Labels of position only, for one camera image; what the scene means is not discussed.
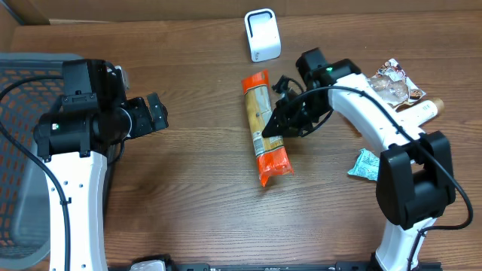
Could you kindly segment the teal snack wrapper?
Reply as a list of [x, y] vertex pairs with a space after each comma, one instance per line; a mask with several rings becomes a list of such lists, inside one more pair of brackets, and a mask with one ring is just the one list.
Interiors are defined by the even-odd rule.
[[370, 181], [377, 181], [380, 158], [366, 148], [362, 148], [359, 152], [360, 154], [355, 162], [355, 165], [347, 172], [347, 174], [355, 177], [366, 178]]

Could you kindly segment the clear plastic pouch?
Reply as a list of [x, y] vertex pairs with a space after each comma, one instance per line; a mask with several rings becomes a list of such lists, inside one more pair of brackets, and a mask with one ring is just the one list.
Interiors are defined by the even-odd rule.
[[371, 88], [392, 108], [412, 105], [426, 94], [407, 76], [405, 70], [395, 59], [387, 60], [368, 78]]

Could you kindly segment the white tube with gold cap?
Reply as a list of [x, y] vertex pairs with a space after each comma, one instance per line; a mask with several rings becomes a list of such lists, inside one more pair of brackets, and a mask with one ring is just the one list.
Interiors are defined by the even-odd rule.
[[437, 117], [445, 109], [444, 102], [439, 98], [427, 99], [398, 112], [404, 123], [421, 126]]

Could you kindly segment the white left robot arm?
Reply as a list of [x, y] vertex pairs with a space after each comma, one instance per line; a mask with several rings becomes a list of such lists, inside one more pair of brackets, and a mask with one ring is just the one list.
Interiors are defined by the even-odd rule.
[[50, 269], [106, 270], [103, 208], [109, 151], [168, 127], [156, 93], [128, 99], [127, 75], [100, 59], [62, 64], [58, 109], [34, 128], [50, 182]]

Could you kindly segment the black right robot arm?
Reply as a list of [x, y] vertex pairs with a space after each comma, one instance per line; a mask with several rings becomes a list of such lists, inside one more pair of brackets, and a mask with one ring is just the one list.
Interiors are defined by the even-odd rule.
[[350, 59], [329, 63], [320, 49], [302, 53], [296, 68], [300, 92], [282, 76], [273, 85], [280, 95], [264, 137], [304, 137], [337, 111], [380, 154], [376, 198], [387, 219], [380, 246], [366, 270], [440, 270], [421, 263], [427, 232], [456, 199], [450, 143], [441, 132], [425, 133], [422, 120], [404, 119], [372, 89]]

